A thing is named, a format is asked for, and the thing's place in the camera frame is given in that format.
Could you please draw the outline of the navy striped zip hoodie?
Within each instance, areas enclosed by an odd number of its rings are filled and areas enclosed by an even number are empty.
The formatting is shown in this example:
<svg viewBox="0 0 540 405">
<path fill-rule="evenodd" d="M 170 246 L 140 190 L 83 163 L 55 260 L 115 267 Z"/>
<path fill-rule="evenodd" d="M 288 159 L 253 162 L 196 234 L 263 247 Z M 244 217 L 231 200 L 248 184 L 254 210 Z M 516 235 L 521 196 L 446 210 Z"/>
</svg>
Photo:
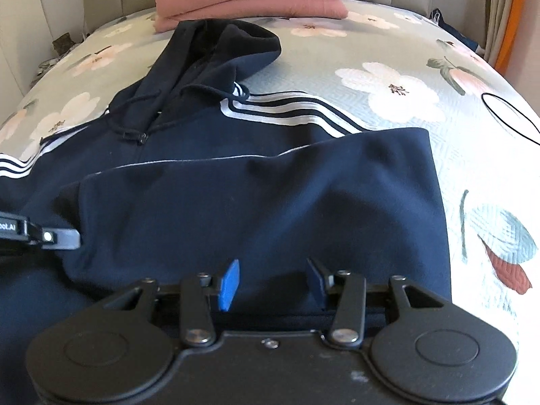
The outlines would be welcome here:
<svg viewBox="0 0 540 405">
<path fill-rule="evenodd" d="M 449 297 L 446 219 L 426 130 L 372 131 L 298 91 L 252 94 L 278 37 L 183 22 L 106 115 L 1 158 L 1 208 L 71 228 L 77 250 L 1 261 L 1 400 L 31 404 L 24 357 L 43 329 L 146 277 L 241 263 L 235 325 L 322 325 L 306 262 Z"/>
</svg>

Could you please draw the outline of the beige bedside table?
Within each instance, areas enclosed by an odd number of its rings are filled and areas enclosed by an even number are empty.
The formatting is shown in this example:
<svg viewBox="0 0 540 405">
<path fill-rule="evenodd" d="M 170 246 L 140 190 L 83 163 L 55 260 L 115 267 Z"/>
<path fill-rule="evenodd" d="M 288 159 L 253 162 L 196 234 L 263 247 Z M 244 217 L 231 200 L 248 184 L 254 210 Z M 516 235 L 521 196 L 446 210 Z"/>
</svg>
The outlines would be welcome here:
<svg viewBox="0 0 540 405">
<path fill-rule="evenodd" d="M 36 72 L 32 78 L 29 87 L 33 88 L 39 81 L 41 81 L 45 75 L 51 71 L 54 67 L 58 66 L 63 59 L 65 59 L 74 49 L 80 46 L 85 40 L 82 37 L 81 40 L 75 42 L 70 33 L 65 33 L 52 42 L 53 51 L 55 55 L 50 57 L 37 65 Z"/>
</svg>

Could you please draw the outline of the floral green bedspread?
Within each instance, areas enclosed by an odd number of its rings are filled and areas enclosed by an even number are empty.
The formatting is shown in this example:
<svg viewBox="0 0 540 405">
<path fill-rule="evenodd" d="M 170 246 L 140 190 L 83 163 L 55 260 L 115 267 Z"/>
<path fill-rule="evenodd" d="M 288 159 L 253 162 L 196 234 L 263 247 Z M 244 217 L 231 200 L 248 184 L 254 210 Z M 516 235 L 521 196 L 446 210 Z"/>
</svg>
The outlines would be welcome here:
<svg viewBox="0 0 540 405">
<path fill-rule="evenodd" d="M 342 20 L 261 18 L 282 52 L 219 111 L 268 132 L 422 127 L 447 215 L 452 295 L 517 347 L 539 336 L 539 119 L 477 54 L 403 9 L 348 2 Z M 99 27 L 1 118 L 1 207 L 73 128 L 151 70 L 172 30 L 152 9 Z"/>
</svg>

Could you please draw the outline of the blue bag beside bed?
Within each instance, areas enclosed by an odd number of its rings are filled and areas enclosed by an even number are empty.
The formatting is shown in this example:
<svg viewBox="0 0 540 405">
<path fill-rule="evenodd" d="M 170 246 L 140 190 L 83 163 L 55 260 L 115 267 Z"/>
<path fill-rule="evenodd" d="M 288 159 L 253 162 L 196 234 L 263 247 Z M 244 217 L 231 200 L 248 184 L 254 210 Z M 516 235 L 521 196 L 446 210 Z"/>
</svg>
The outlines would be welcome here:
<svg viewBox="0 0 540 405">
<path fill-rule="evenodd" d="M 442 12 L 438 8 L 432 10 L 429 15 L 429 19 L 451 36 L 456 37 L 457 40 L 474 52 L 479 52 L 482 50 L 482 47 L 478 42 L 464 36 L 463 33 L 460 33 L 455 27 L 450 26 L 450 24 L 444 20 Z"/>
</svg>

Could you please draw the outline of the beige curtain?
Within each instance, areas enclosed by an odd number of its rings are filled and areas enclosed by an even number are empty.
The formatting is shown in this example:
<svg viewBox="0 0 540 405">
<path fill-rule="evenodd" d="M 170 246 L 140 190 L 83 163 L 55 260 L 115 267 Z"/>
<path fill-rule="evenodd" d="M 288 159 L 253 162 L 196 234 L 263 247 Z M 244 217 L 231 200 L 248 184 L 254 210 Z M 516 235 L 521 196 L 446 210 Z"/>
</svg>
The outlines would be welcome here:
<svg viewBox="0 0 540 405">
<path fill-rule="evenodd" d="M 483 0 L 483 2 L 483 59 L 494 67 L 502 50 L 513 0 Z"/>
</svg>

